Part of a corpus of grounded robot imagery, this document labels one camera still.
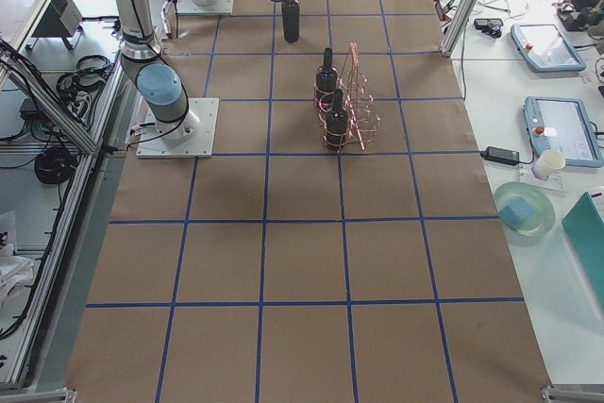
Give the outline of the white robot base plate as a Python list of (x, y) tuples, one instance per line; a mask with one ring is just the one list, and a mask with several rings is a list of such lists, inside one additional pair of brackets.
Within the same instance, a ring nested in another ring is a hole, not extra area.
[(157, 122), (150, 108), (144, 120), (136, 125), (140, 137), (136, 156), (143, 159), (210, 158), (212, 156), (218, 109), (218, 98), (191, 98), (184, 121), (173, 125)]

